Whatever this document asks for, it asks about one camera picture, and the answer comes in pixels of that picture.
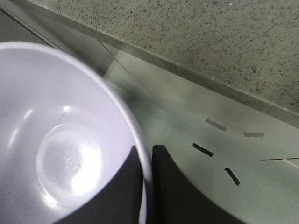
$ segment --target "white surface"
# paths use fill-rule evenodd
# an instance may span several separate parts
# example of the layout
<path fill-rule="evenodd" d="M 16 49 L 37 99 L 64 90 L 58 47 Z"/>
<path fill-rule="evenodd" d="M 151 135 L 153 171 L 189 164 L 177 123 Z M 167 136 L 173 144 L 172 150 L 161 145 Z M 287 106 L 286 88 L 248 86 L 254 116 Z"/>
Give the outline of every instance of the white surface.
<path fill-rule="evenodd" d="M 298 222 L 298 160 L 260 159 L 299 157 L 299 129 L 122 51 L 114 56 L 129 75 L 112 68 L 108 80 L 118 86 L 115 89 L 136 116 L 150 148 L 166 145 L 189 180 L 242 221 Z M 134 84 L 144 92 L 131 87 Z M 226 131 L 208 124 L 207 119 Z M 245 137 L 244 132 L 264 133 L 264 137 Z M 193 143 L 214 155 L 207 156 Z M 225 168 L 233 171 L 239 186 Z"/>
<path fill-rule="evenodd" d="M 96 195 L 137 146 L 130 112 L 89 68 L 50 47 L 0 44 L 0 221 L 53 223 Z"/>

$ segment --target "granite surface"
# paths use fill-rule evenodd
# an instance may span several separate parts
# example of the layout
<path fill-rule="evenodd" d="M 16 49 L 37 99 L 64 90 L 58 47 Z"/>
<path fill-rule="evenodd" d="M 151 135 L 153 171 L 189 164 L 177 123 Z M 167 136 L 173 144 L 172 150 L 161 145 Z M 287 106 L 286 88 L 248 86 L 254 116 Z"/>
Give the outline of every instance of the granite surface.
<path fill-rule="evenodd" d="M 298 0 L 14 0 L 299 127 Z"/>

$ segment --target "speckled countertop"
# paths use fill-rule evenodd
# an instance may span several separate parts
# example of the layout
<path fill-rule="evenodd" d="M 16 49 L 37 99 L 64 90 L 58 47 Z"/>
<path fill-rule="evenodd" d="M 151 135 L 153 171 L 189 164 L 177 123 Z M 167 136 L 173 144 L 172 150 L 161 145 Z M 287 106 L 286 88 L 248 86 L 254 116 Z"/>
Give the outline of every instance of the speckled countertop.
<path fill-rule="evenodd" d="M 14 0 L 299 127 L 298 0 Z"/>

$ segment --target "plastic bowl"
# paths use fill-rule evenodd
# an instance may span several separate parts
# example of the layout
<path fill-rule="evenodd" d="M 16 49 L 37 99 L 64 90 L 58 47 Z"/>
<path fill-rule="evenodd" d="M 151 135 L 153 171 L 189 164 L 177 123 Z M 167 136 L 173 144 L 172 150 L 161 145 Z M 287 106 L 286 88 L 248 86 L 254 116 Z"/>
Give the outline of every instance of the plastic bowl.
<path fill-rule="evenodd" d="M 0 44 L 2 223 L 67 216 L 105 187 L 133 145 L 149 194 L 148 151 L 129 109 L 108 85 L 61 51 Z"/>

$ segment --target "black tape strip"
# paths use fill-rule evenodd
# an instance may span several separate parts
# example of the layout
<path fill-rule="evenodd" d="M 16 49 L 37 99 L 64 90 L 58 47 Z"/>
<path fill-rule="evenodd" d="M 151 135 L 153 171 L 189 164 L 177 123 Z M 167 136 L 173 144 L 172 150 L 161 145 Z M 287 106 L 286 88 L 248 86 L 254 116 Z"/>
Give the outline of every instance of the black tape strip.
<path fill-rule="evenodd" d="M 265 159 L 265 160 L 260 160 L 260 161 L 271 161 L 271 160 L 283 160 L 283 159 Z"/>
<path fill-rule="evenodd" d="M 239 181 L 238 178 L 234 175 L 234 173 L 230 170 L 230 168 L 225 168 L 224 170 L 230 175 L 230 177 L 233 179 L 233 181 L 236 183 L 236 185 L 239 186 L 240 181 Z"/>
<path fill-rule="evenodd" d="M 210 151 L 206 150 L 205 148 L 203 148 L 203 147 L 201 147 L 201 146 L 199 146 L 199 145 L 197 145 L 197 144 L 195 144 L 195 143 L 193 143 L 193 147 L 196 148 L 196 149 L 198 149 L 198 150 L 201 151 L 202 153 L 207 154 L 207 155 L 210 156 L 210 157 L 212 157 L 212 156 L 214 155 L 214 154 L 211 153 Z"/>

